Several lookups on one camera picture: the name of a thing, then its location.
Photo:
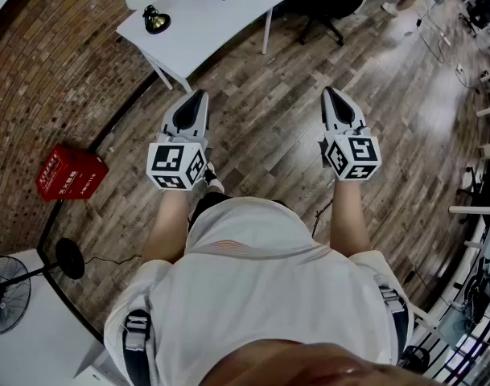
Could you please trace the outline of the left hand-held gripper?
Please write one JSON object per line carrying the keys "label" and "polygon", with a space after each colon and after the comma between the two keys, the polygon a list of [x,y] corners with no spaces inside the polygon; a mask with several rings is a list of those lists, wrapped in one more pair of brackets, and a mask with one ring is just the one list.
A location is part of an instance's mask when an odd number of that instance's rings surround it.
{"label": "left hand-held gripper", "polygon": [[159,189],[191,191],[202,179],[207,166],[208,100],[208,93],[198,89],[179,98],[165,113],[146,164],[146,174]]}

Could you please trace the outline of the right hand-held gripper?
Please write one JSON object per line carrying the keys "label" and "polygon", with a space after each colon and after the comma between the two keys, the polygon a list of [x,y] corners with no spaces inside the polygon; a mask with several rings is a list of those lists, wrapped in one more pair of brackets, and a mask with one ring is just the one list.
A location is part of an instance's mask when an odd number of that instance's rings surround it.
{"label": "right hand-held gripper", "polygon": [[322,164],[340,181],[365,181],[381,166],[377,137],[364,123],[359,105],[346,93],[326,87],[321,94],[324,138],[319,142]]}

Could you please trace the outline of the person's right forearm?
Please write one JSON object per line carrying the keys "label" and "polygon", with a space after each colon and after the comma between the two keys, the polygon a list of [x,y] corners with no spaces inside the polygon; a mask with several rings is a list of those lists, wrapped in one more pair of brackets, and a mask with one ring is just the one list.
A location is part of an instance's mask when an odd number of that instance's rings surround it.
{"label": "person's right forearm", "polygon": [[371,249],[357,181],[335,181],[329,245],[345,257]]}

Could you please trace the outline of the person's left forearm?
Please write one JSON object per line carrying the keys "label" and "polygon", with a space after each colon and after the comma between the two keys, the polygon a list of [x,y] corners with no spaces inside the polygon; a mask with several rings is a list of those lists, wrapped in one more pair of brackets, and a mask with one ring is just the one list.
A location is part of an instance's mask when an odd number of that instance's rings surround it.
{"label": "person's left forearm", "polygon": [[189,201],[184,191],[164,191],[157,215],[146,240],[144,262],[161,260],[174,264],[187,241]]}

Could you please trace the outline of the person's white sneaker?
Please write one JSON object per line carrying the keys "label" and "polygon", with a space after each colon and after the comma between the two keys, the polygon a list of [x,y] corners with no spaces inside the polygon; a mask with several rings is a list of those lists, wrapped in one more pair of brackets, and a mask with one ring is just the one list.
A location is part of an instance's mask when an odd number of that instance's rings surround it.
{"label": "person's white sneaker", "polygon": [[204,170],[204,181],[208,187],[214,187],[218,192],[224,193],[224,186],[216,175],[215,167],[211,162],[206,164]]}

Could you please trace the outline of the person's black shorts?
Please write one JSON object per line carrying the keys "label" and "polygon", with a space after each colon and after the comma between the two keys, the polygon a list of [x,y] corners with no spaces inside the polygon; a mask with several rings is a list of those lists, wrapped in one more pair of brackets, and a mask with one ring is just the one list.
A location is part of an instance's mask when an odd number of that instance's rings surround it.
{"label": "person's black shorts", "polygon": [[294,212],[285,204],[258,197],[243,196],[230,197],[220,192],[208,192],[196,205],[189,222],[189,229],[196,224],[208,226],[218,222],[236,222],[249,220],[254,216],[258,218],[279,215],[291,215]]}

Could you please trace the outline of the white table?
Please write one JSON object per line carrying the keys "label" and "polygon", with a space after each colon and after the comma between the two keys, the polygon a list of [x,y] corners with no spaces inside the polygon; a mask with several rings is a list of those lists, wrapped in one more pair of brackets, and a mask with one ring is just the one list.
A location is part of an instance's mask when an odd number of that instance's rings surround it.
{"label": "white table", "polygon": [[266,16],[261,52],[266,53],[273,8],[285,0],[158,0],[154,6],[171,17],[162,33],[149,34],[140,12],[133,13],[117,33],[145,56],[163,83],[167,77],[191,91],[187,78],[214,52],[250,23]]}

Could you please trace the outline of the red box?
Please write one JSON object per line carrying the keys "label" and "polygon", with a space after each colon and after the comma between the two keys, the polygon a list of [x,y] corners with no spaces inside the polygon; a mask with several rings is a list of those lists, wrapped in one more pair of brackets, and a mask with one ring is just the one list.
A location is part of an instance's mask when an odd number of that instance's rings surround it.
{"label": "red box", "polygon": [[35,184],[45,202],[90,199],[109,168],[96,154],[56,145]]}

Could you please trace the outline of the black standing fan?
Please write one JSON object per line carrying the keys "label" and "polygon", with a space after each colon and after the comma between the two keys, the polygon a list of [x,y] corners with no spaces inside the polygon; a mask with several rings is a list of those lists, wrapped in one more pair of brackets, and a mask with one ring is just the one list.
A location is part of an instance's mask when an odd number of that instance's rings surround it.
{"label": "black standing fan", "polygon": [[17,326],[27,312],[31,279],[55,268],[73,280],[84,275],[84,258],[75,242],[60,239],[56,244],[56,262],[31,272],[21,260],[0,256],[0,335]]}

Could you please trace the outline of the person's white shirt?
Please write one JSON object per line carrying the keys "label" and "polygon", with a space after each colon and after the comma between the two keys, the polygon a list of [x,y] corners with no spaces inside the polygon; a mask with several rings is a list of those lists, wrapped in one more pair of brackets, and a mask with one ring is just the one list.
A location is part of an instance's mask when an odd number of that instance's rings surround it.
{"label": "person's white shirt", "polygon": [[334,343],[395,363],[412,334],[406,296],[376,250],[345,257],[294,213],[196,224],[184,255],[145,263],[105,322],[124,370],[127,316],[150,315],[159,386],[199,386],[226,355],[257,340]]}

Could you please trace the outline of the cluttered white desk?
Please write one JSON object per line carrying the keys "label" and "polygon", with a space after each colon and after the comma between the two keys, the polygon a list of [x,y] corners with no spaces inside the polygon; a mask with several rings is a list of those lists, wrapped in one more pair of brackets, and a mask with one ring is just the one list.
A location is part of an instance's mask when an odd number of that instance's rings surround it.
{"label": "cluttered white desk", "polygon": [[478,222],[429,311],[413,308],[412,364],[446,386],[490,383],[490,207],[451,207]]}

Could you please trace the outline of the large white desk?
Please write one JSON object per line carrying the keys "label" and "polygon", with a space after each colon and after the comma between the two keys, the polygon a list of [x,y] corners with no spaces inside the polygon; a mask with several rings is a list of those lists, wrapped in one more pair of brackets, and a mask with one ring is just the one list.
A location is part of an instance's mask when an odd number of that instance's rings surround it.
{"label": "large white desk", "polygon": [[41,273],[0,304],[0,386],[71,386],[104,347]]}

